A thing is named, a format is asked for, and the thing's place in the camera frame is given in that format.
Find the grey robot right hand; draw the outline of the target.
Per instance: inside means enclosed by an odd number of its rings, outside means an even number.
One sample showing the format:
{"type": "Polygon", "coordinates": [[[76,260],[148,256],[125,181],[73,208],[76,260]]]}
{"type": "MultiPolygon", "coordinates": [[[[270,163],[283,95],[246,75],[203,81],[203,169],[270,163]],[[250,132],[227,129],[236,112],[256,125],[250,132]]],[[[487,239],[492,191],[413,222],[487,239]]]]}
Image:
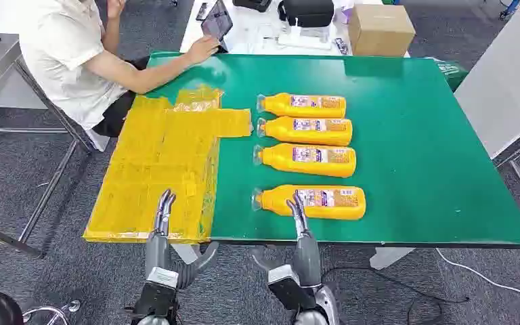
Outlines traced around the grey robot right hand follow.
{"type": "Polygon", "coordinates": [[[320,250],[315,236],[308,226],[305,207],[298,194],[292,195],[292,200],[286,204],[295,220],[297,243],[291,265],[279,265],[268,261],[263,249],[251,249],[253,261],[263,271],[268,273],[270,288],[290,290],[298,288],[319,288],[322,284],[320,250]]]}

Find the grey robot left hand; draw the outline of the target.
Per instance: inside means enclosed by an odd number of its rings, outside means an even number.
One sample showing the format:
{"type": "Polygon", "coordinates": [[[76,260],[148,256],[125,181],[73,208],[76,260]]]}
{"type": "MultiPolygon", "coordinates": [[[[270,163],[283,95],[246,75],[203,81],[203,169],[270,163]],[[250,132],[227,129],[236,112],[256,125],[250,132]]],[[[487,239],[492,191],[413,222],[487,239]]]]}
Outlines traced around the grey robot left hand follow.
{"type": "Polygon", "coordinates": [[[146,240],[146,277],[149,279],[155,267],[176,273],[175,280],[167,284],[176,288],[185,289],[193,283],[197,275],[201,274],[215,258],[219,243],[212,242],[208,245],[204,254],[195,261],[186,264],[183,261],[172,262],[171,245],[169,244],[169,220],[171,207],[175,202],[176,195],[167,189],[158,199],[153,230],[146,240]]]}

